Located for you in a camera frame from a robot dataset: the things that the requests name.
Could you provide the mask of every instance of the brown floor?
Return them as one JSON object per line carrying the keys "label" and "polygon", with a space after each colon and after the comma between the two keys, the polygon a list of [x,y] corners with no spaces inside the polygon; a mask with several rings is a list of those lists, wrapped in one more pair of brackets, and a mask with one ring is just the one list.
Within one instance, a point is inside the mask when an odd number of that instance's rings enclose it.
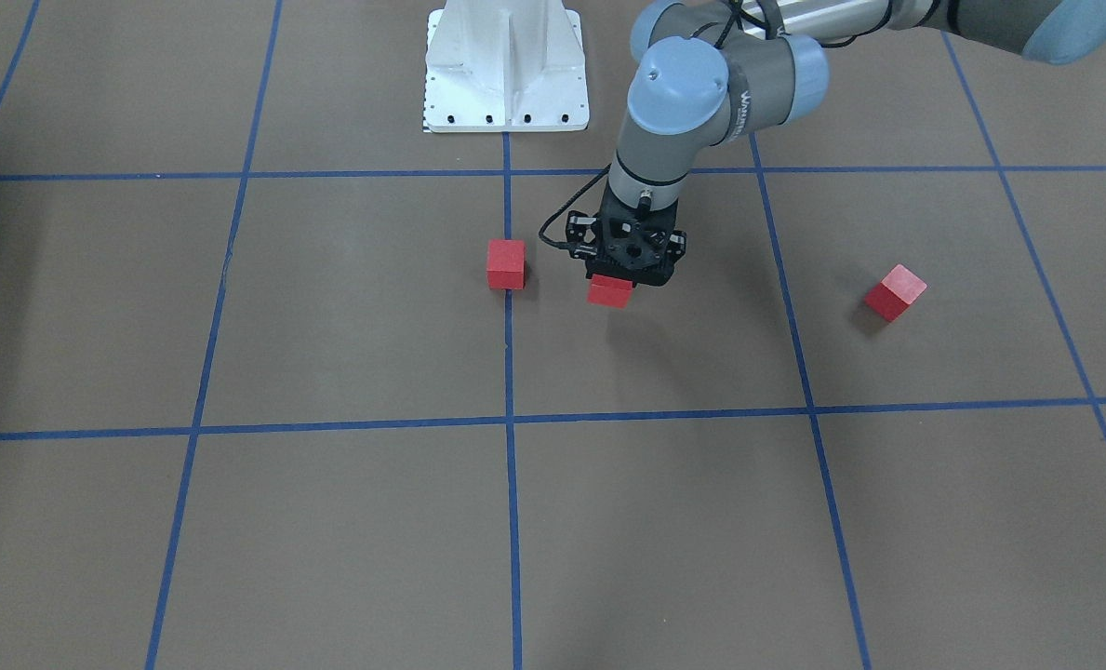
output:
{"label": "brown floor", "polygon": [[535,229],[643,4],[438,136],[430,0],[0,0],[0,669],[1106,667],[1106,45],[830,52],[615,311]]}

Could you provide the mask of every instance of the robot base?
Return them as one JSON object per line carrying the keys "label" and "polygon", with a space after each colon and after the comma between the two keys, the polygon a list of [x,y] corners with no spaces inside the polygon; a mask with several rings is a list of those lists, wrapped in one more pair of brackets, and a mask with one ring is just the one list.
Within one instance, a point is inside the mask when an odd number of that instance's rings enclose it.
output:
{"label": "robot base", "polygon": [[582,17],[561,0],[449,0],[429,15],[425,130],[550,133],[589,123]]}

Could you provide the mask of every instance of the red wooden block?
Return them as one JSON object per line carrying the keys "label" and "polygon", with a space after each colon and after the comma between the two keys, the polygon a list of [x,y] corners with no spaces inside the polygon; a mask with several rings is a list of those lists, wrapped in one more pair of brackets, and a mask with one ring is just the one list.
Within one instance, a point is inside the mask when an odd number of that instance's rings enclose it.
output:
{"label": "red wooden block", "polygon": [[912,306],[928,284],[912,274],[908,268],[898,264],[864,299],[870,308],[887,321],[896,321],[904,311]]}
{"label": "red wooden block", "polygon": [[526,254],[523,240],[490,240],[486,250],[486,283],[492,289],[523,289]]}
{"label": "red wooden block", "polygon": [[604,274],[595,274],[589,279],[589,293],[586,293],[586,302],[608,308],[625,308],[634,289],[635,284],[629,283],[626,279],[619,280]]}

